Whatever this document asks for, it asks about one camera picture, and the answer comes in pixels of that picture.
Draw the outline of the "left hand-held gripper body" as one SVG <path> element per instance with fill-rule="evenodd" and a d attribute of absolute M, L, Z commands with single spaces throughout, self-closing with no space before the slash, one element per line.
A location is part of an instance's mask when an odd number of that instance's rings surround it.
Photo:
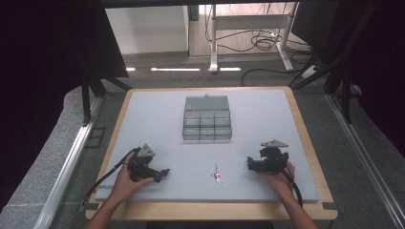
<path fill-rule="evenodd" d="M 133 149 L 131 153 L 133 155 L 130 157 L 127 165 L 130 179 L 137 182 L 141 179 L 157 177 L 157 172 L 149 167 L 149 163 L 156 154 L 148 144 Z"/>

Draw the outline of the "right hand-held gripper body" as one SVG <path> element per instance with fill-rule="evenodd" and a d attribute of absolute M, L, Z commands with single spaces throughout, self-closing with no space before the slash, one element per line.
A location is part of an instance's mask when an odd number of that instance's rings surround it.
<path fill-rule="evenodd" d="M 282 153 L 280 148 L 287 147 L 286 143 L 273 139 L 269 142 L 262 143 L 262 150 L 259 151 L 262 161 L 254 162 L 254 171 L 268 172 L 271 174 L 280 173 L 288 162 L 288 153 Z"/>

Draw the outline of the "small red white trinket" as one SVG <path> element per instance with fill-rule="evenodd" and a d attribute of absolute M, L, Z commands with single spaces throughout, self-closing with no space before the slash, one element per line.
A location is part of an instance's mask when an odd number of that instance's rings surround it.
<path fill-rule="evenodd" d="M 219 167 L 217 164 L 215 164 L 215 170 L 214 172 L 211 174 L 211 176 L 216 180 L 216 182 L 220 185 L 225 185 L 224 180 L 221 177 L 220 171 L 219 171 Z"/>

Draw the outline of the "clear plastic compartment box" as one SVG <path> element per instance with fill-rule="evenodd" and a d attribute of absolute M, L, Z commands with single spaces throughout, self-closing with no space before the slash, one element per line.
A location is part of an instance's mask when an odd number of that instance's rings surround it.
<path fill-rule="evenodd" d="M 226 95 L 188 96 L 185 99 L 184 140 L 230 140 L 232 124 Z"/>

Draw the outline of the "person's right hand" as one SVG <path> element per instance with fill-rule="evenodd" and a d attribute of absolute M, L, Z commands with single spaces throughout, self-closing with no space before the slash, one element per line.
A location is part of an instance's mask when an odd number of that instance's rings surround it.
<path fill-rule="evenodd" d="M 264 172 L 258 172 L 258 175 L 262 178 L 264 178 L 270 188 L 280 197 L 284 195 L 293 195 L 293 188 L 289 184 L 288 179 L 282 174 L 279 173 L 277 175 L 269 174 L 269 173 L 264 173 Z"/>

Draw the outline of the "person's left hand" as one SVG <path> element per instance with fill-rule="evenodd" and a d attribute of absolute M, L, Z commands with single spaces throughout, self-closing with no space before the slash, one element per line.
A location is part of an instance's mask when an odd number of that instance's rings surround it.
<path fill-rule="evenodd" d="M 117 179 L 108 199 L 115 204 L 121 204 L 129 199 L 138 189 L 152 182 L 154 182 L 152 177 L 144 178 L 141 181 L 133 181 L 130 178 L 128 165 L 124 162 L 117 174 Z"/>

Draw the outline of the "grey foam mat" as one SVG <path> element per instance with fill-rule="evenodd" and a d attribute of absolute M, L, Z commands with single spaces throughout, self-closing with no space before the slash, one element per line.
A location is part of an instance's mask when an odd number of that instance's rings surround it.
<path fill-rule="evenodd" d="M 148 144 L 156 170 L 170 169 L 160 183 L 137 191 L 136 200 L 274 201 L 266 182 L 248 170 L 248 156 L 259 158 L 261 144 L 276 139 L 295 166 L 295 181 L 305 202 L 319 199 L 287 95 L 282 89 L 226 90 L 232 138 L 228 141 L 186 141 L 182 137 L 185 99 L 189 91 L 137 91 L 130 95 L 112 139 L 108 161 L 114 167 L 130 150 Z M 211 176 L 215 164 L 225 185 Z"/>

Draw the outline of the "black metal stand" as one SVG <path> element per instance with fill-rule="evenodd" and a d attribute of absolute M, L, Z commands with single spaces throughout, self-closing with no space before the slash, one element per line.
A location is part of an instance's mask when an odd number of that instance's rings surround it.
<path fill-rule="evenodd" d="M 329 73 L 330 76 L 325 82 L 323 90 L 326 94 L 334 94 L 338 86 L 342 84 L 341 115 L 349 124 L 352 123 L 350 117 L 351 77 L 348 73 L 350 55 L 354 46 L 358 43 L 362 32 L 365 30 L 366 25 L 372 18 L 378 3 L 379 0 L 367 0 L 360 9 L 360 12 L 353 18 L 348 26 L 330 43 L 335 48 L 338 44 L 343 44 L 342 48 L 330 64 L 325 65 L 308 78 L 295 83 L 295 81 L 309 68 L 309 65 L 318 60 L 318 57 L 313 55 L 305 64 L 304 68 L 288 84 L 292 90 L 302 89 L 309 83 Z"/>
<path fill-rule="evenodd" d="M 82 90 L 82 105 L 83 105 L 83 126 L 86 127 L 90 124 L 91 104 L 90 104 L 90 92 L 101 98 L 106 95 L 106 89 L 101 80 L 105 79 L 108 82 L 118 86 L 124 91 L 131 90 L 131 87 L 124 82 L 118 80 L 116 77 L 108 76 L 103 73 L 93 73 L 92 70 L 86 65 L 83 66 L 84 74 L 82 76 L 81 90 Z"/>

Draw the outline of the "white power strip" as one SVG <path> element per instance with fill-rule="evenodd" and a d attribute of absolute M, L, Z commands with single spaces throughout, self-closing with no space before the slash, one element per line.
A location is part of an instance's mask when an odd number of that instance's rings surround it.
<path fill-rule="evenodd" d="M 314 65 L 312 65 L 302 73 L 302 77 L 303 78 L 308 78 L 311 75 L 313 75 L 314 73 L 316 73 L 316 71 L 317 71 L 317 68 Z"/>

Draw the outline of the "dark curtain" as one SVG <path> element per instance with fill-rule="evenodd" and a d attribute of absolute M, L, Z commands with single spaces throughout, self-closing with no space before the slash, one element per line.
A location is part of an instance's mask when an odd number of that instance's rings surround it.
<path fill-rule="evenodd" d="M 84 79 L 123 77 L 105 9 L 80 0 L 0 0 L 0 211 Z"/>
<path fill-rule="evenodd" d="M 292 32 L 327 65 L 343 52 L 362 12 L 375 4 L 343 72 L 361 90 L 359 105 L 405 156 L 405 0 L 305 0 Z"/>

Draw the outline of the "white cabinet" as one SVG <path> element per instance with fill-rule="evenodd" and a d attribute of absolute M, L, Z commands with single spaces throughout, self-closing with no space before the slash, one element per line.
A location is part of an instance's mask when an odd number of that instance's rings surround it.
<path fill-rule="evenodd" d="M 107 9 L 122 54 L 188 51 L 186 6 Z"/>

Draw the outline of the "aluminium floor rail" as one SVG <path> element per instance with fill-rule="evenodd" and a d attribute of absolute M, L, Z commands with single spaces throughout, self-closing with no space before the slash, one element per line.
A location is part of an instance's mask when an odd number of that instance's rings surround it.
<path fill-rule="evenodd" d="M 84 149 L 85 142 L 93 128 L 102 98 L 96 98 L 90 107 L 90 121 L 82 124 L 75 137 L 75 141 L 67 154 L 60 173 L 54 183 L 54 186 L 45 202 L 42 211 L 38 217 L 33 229 L 49 229 L 57 213 L 57 209 L 68 187 L 75 165 Z"/>
<path fill-rule="evenodd" d="M 355 153 L 357 154 L 360 163 L 373 184 L 375 191 L 379 195 L 384 207 L 392 219 L 395 228 L 405 229 L 405 211 L 402 209 L 397 198 L 394 196 L 392 189 L 388 186 L 383 176 L 379 173 L 356 130 L 341 114 L 341 105 L 339 104 L 338 99 L 333 94 L 327 94 L 326 99 L 329 101 L 338 122 L 342 126 L 342 129 L 351 143 Z"/>

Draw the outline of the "white metal desk frame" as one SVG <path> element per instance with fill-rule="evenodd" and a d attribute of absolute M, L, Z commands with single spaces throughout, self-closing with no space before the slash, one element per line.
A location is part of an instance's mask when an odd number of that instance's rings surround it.
<path fill-rule="evenodd" d="M 218 16 L 216 6 L 212 5 L 211 12 L 211 49 L 210 66 L 212 73 L 217 73 L 220 68 L 218 65 L 217 51 L 217 31 L 229 30 L 260 30 L 260 29 L 280 29 L 284 31 L 280 42 L 276 43 L 277 51 L 284 63 L 287 72 L 293 71 L 293 66 L 287 55 L 286 44 L 295 17 L 298 3 L 294 2 L 288 14 L 262 14 L 262 15 L 226 15 Z"/>

